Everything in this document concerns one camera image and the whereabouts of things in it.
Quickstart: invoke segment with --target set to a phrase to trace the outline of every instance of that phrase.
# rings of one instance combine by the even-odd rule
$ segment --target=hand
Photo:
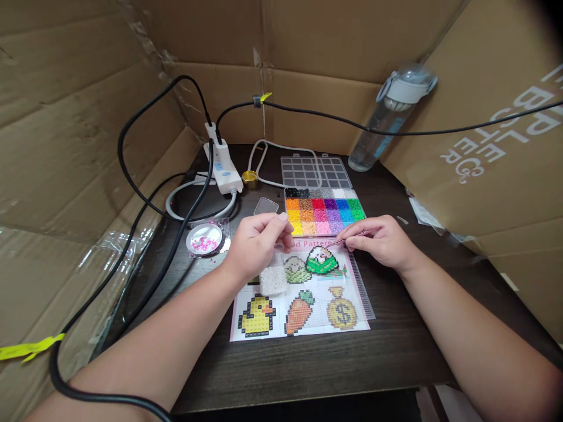
[[[355,234],[373,230],[367,236],[352,237]],[[411,242],[391,216],[365,219],[341,231],[336,240],[346,239],[351,251],[360,249],[371,253],[379,263],[404,272],[415,267],[424,254]]]
[[[239,275],[242,283],[248,283],[270,263],[276,243],[283,243],[285,253],[295,246],[288,219],[287,213],[243,218],[221,266],[229,274]]]

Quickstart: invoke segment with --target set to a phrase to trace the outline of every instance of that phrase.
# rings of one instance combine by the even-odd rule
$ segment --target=tweezers
[[[373,232],[374,230],[375,230],[375,229],[364,230],[363,232],[360,232],[360,233],[358,233],[358,234],[355,234],[355,235],[353,235],[353,236],[351,236],[351,237],[365,236],[366,234],[371,233],[371,232]],[[328,245],[326,248],[330,248],[331,246],[338,245],[338,244],[340,244],[340,243],[342,243],[342,242],[345,242],[345,241],[346,241],[346,239],[339,240],[339,241],[337,241],[337,242],[331,243],[331,244]]]

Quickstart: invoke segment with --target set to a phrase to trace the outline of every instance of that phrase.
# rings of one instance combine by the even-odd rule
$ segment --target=power strip
[[[229,146],[222,139],[223,143],[220,144],[215,134],[215,123],[205,124],[205,129],[210,137],[213,139],[213,177],[217,182],[219,191],[226,195],[232,189],[242,192],[242,179],[235,168],[232,160],[230,159]],[[204,145],[205,155],[209,159],[209,144]]]

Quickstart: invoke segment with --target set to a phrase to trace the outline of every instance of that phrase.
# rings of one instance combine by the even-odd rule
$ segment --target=cardboard wall
[[[460,127],[563,98],[560,46],[533,2],[472,0],[427,65],[410,130]],[[384,158],[452,233],[518,288],[563,343],[563,107],[482,130],[404,138]]]
[[[12,3],[0,14],[0,346],[59,333],[117,259],[141,207],[117,137],[164,84],[113,0]],[[126,163],[150,192],[187,169],[198,147],[169,96],[131,129]],[[64,377],[88,362],[155,215],[65,339]],[[0,362],[0,420],[21,420],[52,391],[48,357]]]
[[[402,63],[426,57],[467,0],[130,0],[172,74],[204,89],[211,117],[273,92],[271,101],[366,120],[381,83]],[[176,89],[188,123],[205,137],[199,99]],[[224,121],[230,144],[267,136],[347,154],[358,132],[279,110],[236,110]]]

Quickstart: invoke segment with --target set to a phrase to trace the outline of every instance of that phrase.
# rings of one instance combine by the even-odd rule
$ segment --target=dollar sign
[[[349,314],[346,313],[346,311],[348,311],[350,308],[347,305],[344,305],[342,303],[339,303],[338,305],[336,305],[336,312],[338,312],[342,317],[338,316],[338,322],[341,324],[346,325],[347,323],[350,322],[350,320],[352,319],[350,317]]]

